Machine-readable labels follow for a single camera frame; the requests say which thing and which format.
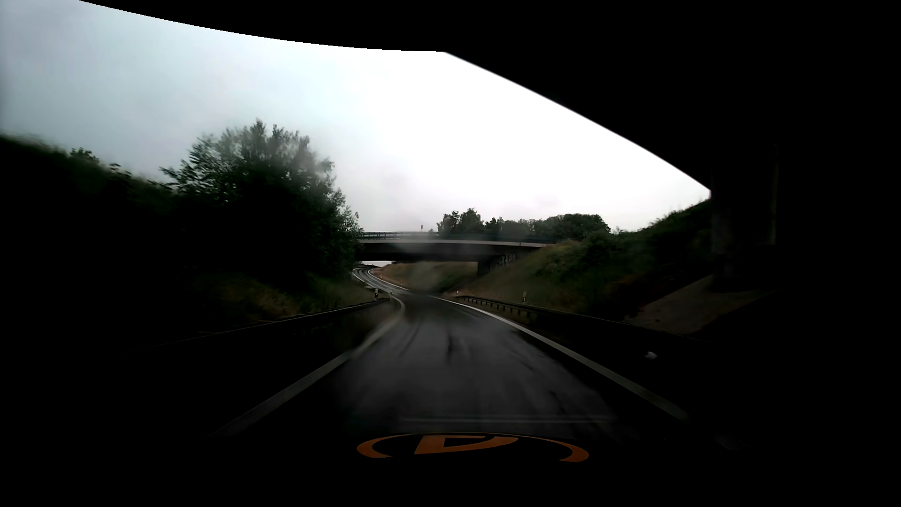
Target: wet asphalt road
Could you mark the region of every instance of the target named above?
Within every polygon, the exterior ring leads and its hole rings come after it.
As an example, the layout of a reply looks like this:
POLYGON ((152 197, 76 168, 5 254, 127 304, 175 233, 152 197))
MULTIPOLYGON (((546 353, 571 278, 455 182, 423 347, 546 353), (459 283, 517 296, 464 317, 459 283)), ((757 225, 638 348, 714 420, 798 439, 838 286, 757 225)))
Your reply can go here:
POLYGON ((565 438, 595 449, 721 450, 620 385, 497 318, 357 273, 393 291, 404 303, 403 316, 365 353, 239 439, 481 431, 565 438))

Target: bridge railing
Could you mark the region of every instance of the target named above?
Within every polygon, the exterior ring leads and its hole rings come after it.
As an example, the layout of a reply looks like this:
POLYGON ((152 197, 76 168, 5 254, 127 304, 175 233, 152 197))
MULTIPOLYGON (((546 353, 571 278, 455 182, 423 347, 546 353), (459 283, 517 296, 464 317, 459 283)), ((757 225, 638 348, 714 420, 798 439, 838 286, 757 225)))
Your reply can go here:
POLYGON ((458 239, 466 241, 503 241, 515 243, 545 243, 552 244, 554 240, 543 236, 523 236, 523 235, 493 235, 493 234, 474 234, 474 235, 458 235, 458 234, 442 234, 436 232, 379 232, 379 233, 363 233, 360 239, 376 240, 376 239, 458 239))

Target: sky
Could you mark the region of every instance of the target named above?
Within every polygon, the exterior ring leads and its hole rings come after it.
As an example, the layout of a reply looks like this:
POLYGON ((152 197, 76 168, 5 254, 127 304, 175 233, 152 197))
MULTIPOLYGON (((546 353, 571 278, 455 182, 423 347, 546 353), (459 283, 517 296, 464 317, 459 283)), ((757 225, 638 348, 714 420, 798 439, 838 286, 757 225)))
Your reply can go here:
POLYGON ((367 231, 428 230, 468 207, 635 230, 709 196, 602 125, 447 53, 265 39, 75 0, 0 5, 0 131, 150 178, 200 135, 259 118, 310 136, 367 231))

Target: white lane marking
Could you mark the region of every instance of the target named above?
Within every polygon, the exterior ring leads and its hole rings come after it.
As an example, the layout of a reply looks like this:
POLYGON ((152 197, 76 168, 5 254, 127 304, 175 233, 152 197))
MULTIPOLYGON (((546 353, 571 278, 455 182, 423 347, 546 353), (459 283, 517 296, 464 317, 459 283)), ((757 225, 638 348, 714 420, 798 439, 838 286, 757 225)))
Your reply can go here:
POLYGON ((361 343, 357 348, 345 352, 338 357, 335 357, 331 361, 322 366, 316 368, 315 371, 308 374, 304 378, 299 381, 292 383, 287 386, 285 389, 277 392, 268 400, 262 402, 256 407, 244 412, 239 418, 233 420, 232 422, 226 424, 225 426, 217 429, 215 432, 210 434, 209 437, 231 437, 237 435, 250 427, 252 424, 259 422, 260 419, 263 419, 273 410, 278 407, 284 405, 287 401, 291 400, 298 394, 300 394, 304 389, 310 387, 316 381, 322 379, 325 375, 330 373, 332 370, 341 366, 349 359, 354 359, 359 357, 367 348, 369 348, 373 343, 376 342, 379 338, 385 335, 391 327, 394 327, 398 322, 400 322, 401 317, 404 315, 406 311, 406 305, 403 301, 398 298, 394 298, 395 301, 400 303, 400 311, 398 311, 388 322, 383 323, 381 326, 377 327, 372 333, 367 336, 363 343, 361 343))
POLYGON ((401 287, 400 285, 395 285, 394 283, 391 283, 390 281, 384 281, 384 280, 382 280, 382 279, 380 279, 380 278, 376 278, 376 275, 372 274, 372 270, 367 271, 366 274, 369 275, 369 276, 371 276, 371 277, 372 277, 372 280, 380 281, 381 283, 387 283, 388 285, 390 285, 390 286, 392 286, 392 287, 397 287, 397 288, 400 289, 400 290, 407 290, 406 288, 401 287))
POLYGON ((585 366, 588 366, 592 370, 602 374, 603 376, 607 377, 608 379, 622 385, 624 388, 628 389, 629 391, 634 392, 635 394, 638 394, 643 399, 649 401, 650 403, 655 405, 657 408, 667 412, 669 415, 673 416, 674 418, 679 419, 685 423, 691 422, 691 418, 688 417, 687 412, 682 410, 675 403, 673 403, 669 400, 666 400, 666 399, 662 398, 661 396, 654 394, 651 391, 648 391, 647 389, 641 387, 639 384, 634 383, 631 380, 623 377, 619 373, 614 372, 613 370, 610 370, 608 368, 605 368, 605 367, 601 366, 600 364, 595 363, 591 359, 588 359, 587 357, 583 356, 582 354, 579 354, 578 352, 569 350, 565 346, 562 346, 561 344, 559 344, 549 338, 541 336, 538 333, 531 331, 530 329, 526 329, 525 327, 522 327, 522 326, 516 324, 515 322, 511 322, 510 320, 507 320, 506 318, 503 318, 503 317, 500 317, 493 313, 487 312, 483 309, 473 308, 469 305, 464 305, 463 303, 458 303, 457 301, 445 300, 443 298, 438 298, 436 296, 432 296, 432 297, 436 298, 437 300, 447 301, 449 303, 453 303, 455 305, 460 305, 460 306, 466 307, 468 309, 474 309, 475 311, 480 311, 480 312, 484 313, 485 315, 488 315, 490 317, 496 318, 497 320, 500 320, 501 322, 509 324, 510 326, 513 326, 513 327, 519 329, 520 331, 523 331, 525 334, 532 336, 534 338, 537 338, 537 339, 541 340, 542 342, 548 344, 549 346, 556 348, 557 350, 561 351, 563 354, 566 354, 569 357, 572 357, 576 361, 579 361, 580 363, 584 364, 585 366))
POLYGON ((598 423, 607 423, 612 422, 613 418, 607 419, 488 419, 488 418, 473 418, 473 419, 435 419, 435 418, 401 418, 402 422, 441 422, 441 423, 454 423, 454 422, 465 422, 465 423, 473 423, 473 422, 490 422, 490 423, 503 423, 503 424, 598 424, 598 423))

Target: bridge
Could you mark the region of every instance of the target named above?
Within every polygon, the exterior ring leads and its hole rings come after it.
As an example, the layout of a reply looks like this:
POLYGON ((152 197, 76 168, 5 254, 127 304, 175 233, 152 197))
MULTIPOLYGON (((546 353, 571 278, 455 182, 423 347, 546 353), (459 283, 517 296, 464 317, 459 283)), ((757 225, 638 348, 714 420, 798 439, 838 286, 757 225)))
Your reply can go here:
POLYGON ((442 235, 434 232, 363 233, 358 261, 469 261, 478 274, 553 244, 538 236, 442 235))

